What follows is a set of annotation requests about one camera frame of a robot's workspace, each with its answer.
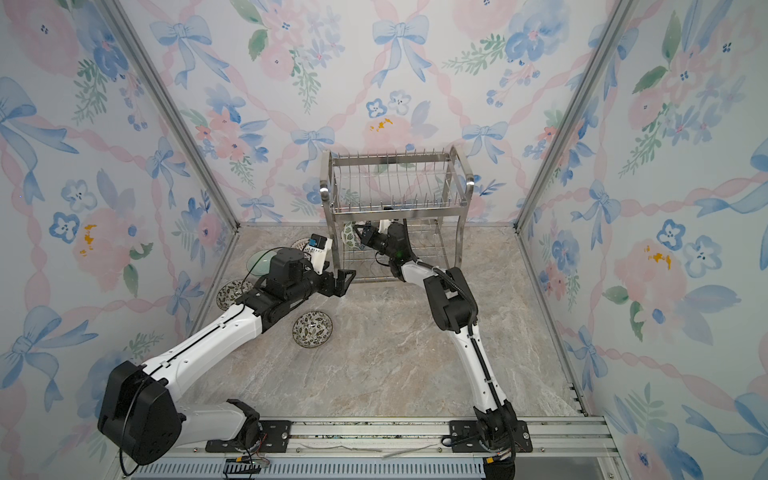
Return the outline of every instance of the wire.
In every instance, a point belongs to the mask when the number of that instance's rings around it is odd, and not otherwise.
[[[389,267],[388,263],[381,263],[381,262],[379,262],[379,252],[374,253],[373,254],[373,258],[374,258],[374,260],[376,260],[376,263],[378,263],[379,265]]]
[[[122,471],[123,471],[123,475],[124,475],[125,477],[130,477],[131,475],[133,475],[134,473],[136,473],[136,471],[137,471],[137,470],[139,469],[139,467],[141,466],[141,465],[139,465],[139,464],[138,464],[138,462],[137,462],[136,468],[134,468],[133,470],[131,470],[131,472],[129,473],[129,472],[128,472],[128,470],[126,470],[126,469],[125,469],[125,464],[123,463],[123,442],[125,441],[125,427],[126,427],[126,426],[127,426],[127,424],[128,424],[128,417],[130,417],[130,416],[131,416],[131,411],[134,409],[134,405],[136,404],[136,399],[138,398],[138,396],[139,396],[139,393],[141,393],[141,388],[144,386],[144,384],[145,384],[145,383],[146,383],[146,382],[147,382],[149,379],[151,379],[151,378],[152,378],[152,375],[154,375],[154,374],[156,373],[156,371],[158,371],[159,369],[160,369],[160,367],[158,366],[158,367],[157,367],[155,370],[153,370],[153,371],[152,371],[152,373],[150,373],[149,375],[145,376],[145,377],[144,377],[144,378],[141,380],[141,383],[139,383],[139,386],[136,388],[136,393],[134,394],[134,398],[133,398],[133,399],[131,399],[131,404],[128,406],[128,411],[125,413],[125,420],[123,421],[123,431],[122,431],[122,433],[120,434],[120,445],[118,446],[118,457],[119,457],[119,459],[120,459],[120,470],[122,470]]]

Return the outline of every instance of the blue bow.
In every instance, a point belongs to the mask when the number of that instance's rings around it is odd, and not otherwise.
[[[282,215],[276,214],[269,208],[265,208],[275,206],[275,200],[273,200],[273,198],[269,195],[262,195],[258,198],[242,197],[237,199],[237,203],[239,203],[243,208],[253,208],[253,218],[250,220],[252,222],[255,222],[257,219],[261,218],[262,214],[266,214],[277,223],[279,223],[280,219],[283,218]]]
[[[24,335],[18,337],[11,350],[0,356],[0,389],[6,389],[13,385],[22,373],[24,361],[30,366],[43,372],[50,381],[45,388],[45,411],[50,412],[54,400],[63,400],[64,397],[58,391],[54,377],[58,372],[58,360],[50,353],[35,352],[29,350],[33,346],[40,349],[55,349],[62,346],[73,346],[95,338],[97,333],[84,333],[88,328],[85,320],[74,329],[62,333],[52,339],[43,340],[50,332],[54,331],[61,323],[61,317],[47,306],[36,306],[29,310],[24,319]]]
[[[606,376],[608,374],[608,365],[606,365],[603,357],[598,355],[598,351],[592,345],[592,335],[589,334],[586,326],[582,325],[578,330],[578,338],[584,344],[578,350],[574,350],[568,342],[563,343],[565,343],[565,349],[576,355],[576,358],[579,360],[584,359],[587,354],[589,355],[589,360],[584,362],[584,371],[581,373],[581,388],[592,391],[592,371],[594,370],[594,376],[597,378]]]
[[[176,315],[176,312],[179,310],[179,306],[184,309],[184,311],[187,312],[187,319],[184,321],[184,325],[187,329],[187,333],[190,332],[190,328],[192,327],[191,321],[190,321],[190,302],[187,300],[187,298],[200,296],[204,293],[203,290],[200,290],[200,282],[197,282],[195,286],[193,286],[189,291],[187,291],[187,288],[189,288],[189,285],[192,283],[192,280],[190,280],[190,276],[187,275],[187,272],[181,271],[179,273],[179,286],[176,287],[176,292],[174,295],[170,298],[168,301],[168,304],[165,307],[165,311],[168,312],[169,315]]]
[[[379,20],[374,23],[373,41],[377,45],[386,45],[392,42],[392,54],[389,56],[389,67],[374,75],[371,85],[378,84],[379,88],[381,88],[382,82],[384,82],[384,78],[386,78],[389,71],[394,70],[400,65],[401,52],[398,38],[424,45],[424,42],[427,41],[428,32],[429,20],[424,15],[417,15],[408,23],[401,22],[396,24],[390,20]],[[422,69],[431,67],[432,64],[419,57],[407,41],[402,43],[402,49],[406,52],[406,58],[408,58],[408,63],[411,64],[413,72],[422,81],[426,81]]]
[[[174,156],[174,151],[170,148],[170,143],[166,137],[160,137],[157,142],[157,150],[154,155],[147,159],[147,164],[144,169],[147,171],[150,177],[157,178],[160,172],[163,172],[165,180],[168,182],[168,208],[176,207],[176,200],[174,199],[174,178],[170,174],[170,170],[173,170],[182,177],[189,177],[188,172],[185,171],[184,166],[186,162],[179,162],[177,164],[166,161]]]
[[[187,74],[194,70],[193,50],[200,57],[200,60],[214,71],[215,74],[226,81],[230,80],[222,70],[229,67],[230,64],[208,55],[202,48],[192,43],[195,41],[203,45],[211,44],[210,30],[208,30],[208,24],[202,17],[192,15],[187,20],[187,24],[177,23],[176,25],[171,25],[166,22],[154,22],[149,28],[152,30],[152,34],[157,41],[160,42],[160,45],[169,46],[177,41],[179,42],[179,51],[184,59],[184,70],[176,74],[174,79],[176,85],[181,84],[182,87],[187,87]],[[184,41],[185,38],[190,41],[189,45]]]
[[[755,150],[750,158],[750,163],[757,170],[768,171],[768,138]],[[729,204],[720,198],[704,198],[694,202],[701,207],[697,217],[703,217],[720,210],[730,208],[740,214],[751,214],[757,212],[768,205],[768,182],[752,190],[746,197]],[[768,267],[768,227],[763,232],[763,241],[760,244],[760,269],[765,270]]]
[[[483,137],[485,137],[485,151],[488,152],[488,156],[493,163],[498,163],[497,155],[501,155],[504,152],[499,150],[491,143],[491,139],[501,140],[507,133],[507,127],[509,124],[505,121],[500,121],[493,124],[491,127],[479,127],[478,125],[467,125],[462,129],[462,138],[464,140],[475,139],[475,143],[472,145],[472,150],[467,154],[467,157],[477,154],[482,147]]]
[[[336,134],[333,133],[333,129],[331,127],[323,127],[317,131],[294,130],[290,133],[290,137],[293,140],[294,144],[296,145],[306,144],[307,148],[310,151],[310,156],[305,161],[299,163],[296,166],[297,170],[306,172],[306,167],[307,165],[310,164],[310,161],[313,161],[314,159],[317,158],[318,150],[317,150],[317,145],[315,145],[315,142],[321,141],[324,144],[331,145],[336,139]]]
[[[592,204],[592,207],[590,207],[585,214],[582,214],[581,212],[571,212],[571,222],[575,222],[580,218],[592,220],[592,217],[596,216],[594,219],[594,227],[592,227],[592,245],[590,247],[590,250],[593,250],[595,241],[603,243],[601,216],[605,215],[605,223],[611,223],[616,220],[621,213],[621,202],[610,198],[608,194],[605,193],[603,183],[599,180],[592,182],[592,186],[589,187],[589,196],[596,200]]]
[[[18,120],[14,120],[14,118],[31,117],[37,113],[38,109],[32,103],[29,96],[27,96],[27,92],[24,91],[21,85],[16,83],[12,78],[0,78],[0,135],[2,135],[5,141],[11,145],[16,153],[18,153],[18,156],[22,158],[29,169],[27,176],[24,177],[24,186],[22,188],[24,192],[24,201],[27,202],[27,205],[32,204],[33,197],[45,201],[43,193],[38,186],[38,181],[35,178],[35,174],[32,173],[38,165],[38,155],[35,153],[35,149],[32,148],[24,137],[6,127],[3,123],[7,121],[23,134],[27,134],[29,137],[32,137],[51,148],[55,148],[56,150],[69,152],[71,154],[80,153],[62,142],[64,137],[67,136],[66,128],[37,128],[24,124]]]

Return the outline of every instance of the gray marble surface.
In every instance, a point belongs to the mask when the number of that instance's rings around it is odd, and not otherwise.
[[[217,288],[238,280],[258,250],[290,244],[317,227],[243,227]],[[567,381],[508,227],[465,231],[462,264],[479,304],[479,327],[499,384],[518,415],[577,415]],[[293,341],[296,318],[321,310],[333,334],[315,349]],[[207,322],[222,314],[214,304]],[[189,403],[238,398],[264,416],[473,415],[472,394],[448,333],[423,290],[354,283],[343,298],[314,295],[242,345],[184,395]]]

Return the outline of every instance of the plate in dish rack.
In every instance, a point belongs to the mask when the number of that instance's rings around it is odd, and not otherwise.
[[[293,324],[293,339],[306,349],[324,344],[333,332],[331,317],[323,312],[304,313]]]
[[[243,294],[243,286],[245,286],[246,292],[253,288],[253,284],[248,280],[245,282],[242,280],[232,280],[227,285],[222,286],[219,293],[216,294],[216,304],[219,308],[227,311],[235,303],[235,300]]]

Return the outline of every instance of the patterned plate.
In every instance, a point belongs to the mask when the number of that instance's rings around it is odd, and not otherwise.
[[[309,238],[303,238],[301,240],[296,240],[295,242],[293,242],[293,245],[291,245],[290,247],[291,248],[295,248],[297,250],[301,250],[301,251],[304,252],[304,247],[306,247],[306,245],[309,242],[310,242]],[[306,257],[307,260],[311,260],[312,259],[312,256],[309,255],[307,252],[304,252],[304,256]]]
[[[242,280],[232,280],[227,285],[221,287],[219,293],[216,294],[216,304],[219,308],[227,311],[235,303],[235,300],[240,298],[240,295],[243,294],[243,288],[240,286],[241,283],[243,283]],[[253,288],[253,284],[248,280],[245,281],[244,285],[246,292]]]
[[[293,339],[305,349],[321,346],[332,332],[331,317],[316,310],[304,313],[293,324]]]

